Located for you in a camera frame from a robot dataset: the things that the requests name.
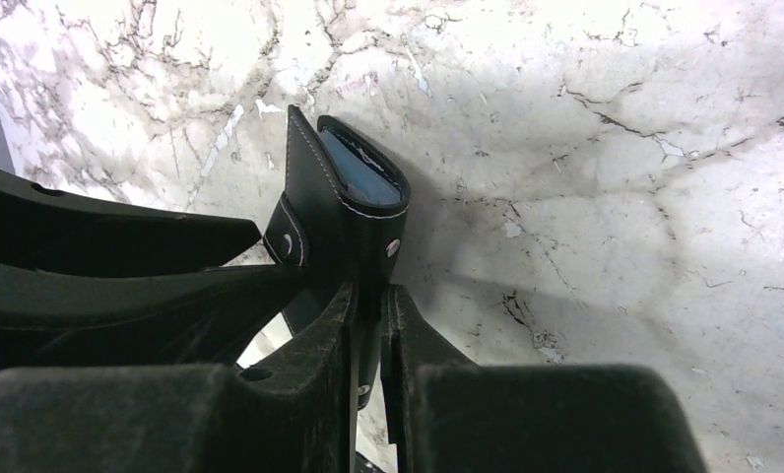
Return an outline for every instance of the wallet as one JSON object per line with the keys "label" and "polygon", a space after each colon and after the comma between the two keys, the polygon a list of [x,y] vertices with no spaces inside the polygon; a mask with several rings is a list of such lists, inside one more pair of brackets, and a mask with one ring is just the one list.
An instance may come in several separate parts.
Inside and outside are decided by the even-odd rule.
{"label": "wallet", "polygon": [[368,402],[379,360],[380,294],[395,267],[410,203],[403,173],[342,121],[317,130],[288,108],[285,191],[264,234],[271,257],[303,267],[306,287],[283,316],[291,333],[313,323],[347,281],[359,288],[359,406]]}

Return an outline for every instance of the black object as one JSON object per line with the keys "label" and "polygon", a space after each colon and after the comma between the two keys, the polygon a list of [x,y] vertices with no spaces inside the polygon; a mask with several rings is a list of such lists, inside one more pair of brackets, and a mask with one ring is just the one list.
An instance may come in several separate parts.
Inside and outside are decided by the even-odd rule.
{"label": "black object", "polygon": [[[300,118],[292,109],[291,126],[307,134]],[[321,119],[322,133],[325,123],[338,122]],[[292,175],[268,229],[279,265],[215,269],[259,238],[250,222],[0,174],[0,472],[376,471],[356,455],[355,434],[378,348],[400,471],[705,471],[652,372],[482,368],[464,357],[388,284],[397,246],[387,239],[401,237],[403,219],[338,215],[339,199],[358,205],[348,199],[371,189],[332,193],[318,178],[328,165],[308,165],[327,157],[319,142],[291,133],[305,157],[289,152],[288,172],[304,178]],[[353,155],[379,163],[354,143]],[[343,173],[366,175],[352,165]],[[377,195],[397,189],[403,207],[356,208],[403,217],[406,181],[386,182],[374,181]],[[298,259],[297,242],[309,251]],[[238,370],[240,351],[297,294],[316,294],[320,311],[293,312],[292,323],[307,317],[294,338]]]}

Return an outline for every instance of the silver rivet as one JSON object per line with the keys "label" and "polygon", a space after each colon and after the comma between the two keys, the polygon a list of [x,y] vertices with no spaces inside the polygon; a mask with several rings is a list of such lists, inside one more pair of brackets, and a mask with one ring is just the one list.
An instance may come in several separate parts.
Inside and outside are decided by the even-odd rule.
{"label": "silver rivet", "polygon": [[391,258],[395,253],[398,252],[398,248],[400,247],[401,241],[397,238],[393,239],[392,242],[386,246],[386,256]]}
{"label": "silver rivet", "polygon": [[285,256],[289,256],[291,254],[291,251],[294,250],[294,239],[291,238],[289,234],[285,234],[283,238],[285,239],[285,241],[288,242],[288,253],[286,253]]}

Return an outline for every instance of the black leather case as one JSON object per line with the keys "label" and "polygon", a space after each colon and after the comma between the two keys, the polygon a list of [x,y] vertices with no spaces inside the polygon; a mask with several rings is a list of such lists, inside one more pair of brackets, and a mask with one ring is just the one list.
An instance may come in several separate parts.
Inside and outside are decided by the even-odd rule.
{"label": "black leather case", "polygon": [[[264,235],[271,257],[305,268],[308,286],[284,310],[292,333],[311,324],[345,281],[359,285],[359,318],[379,340],[380,292],[388,284],[404,233],[410,185],[401,171],[346,124],[320,116],[319,133],[330,132],[377,176],[400,192],[400,200],[372,204],[350,191],[343,168],[299,108],[288,108],[285,192]],[[377,370],[377,341],[360,344],[360,405]]]}

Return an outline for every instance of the marble surface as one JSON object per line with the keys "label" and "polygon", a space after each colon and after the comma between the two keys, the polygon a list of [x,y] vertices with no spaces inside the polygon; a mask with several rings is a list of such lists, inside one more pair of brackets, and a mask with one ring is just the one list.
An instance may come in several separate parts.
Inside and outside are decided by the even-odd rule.
{"label": "marble surface", "polygon": [[467,355],[652,367],[712,471],[784,471],[784,1],[0,1],[42,185],[263,226],[291,103],[397,157],[395,280]]}

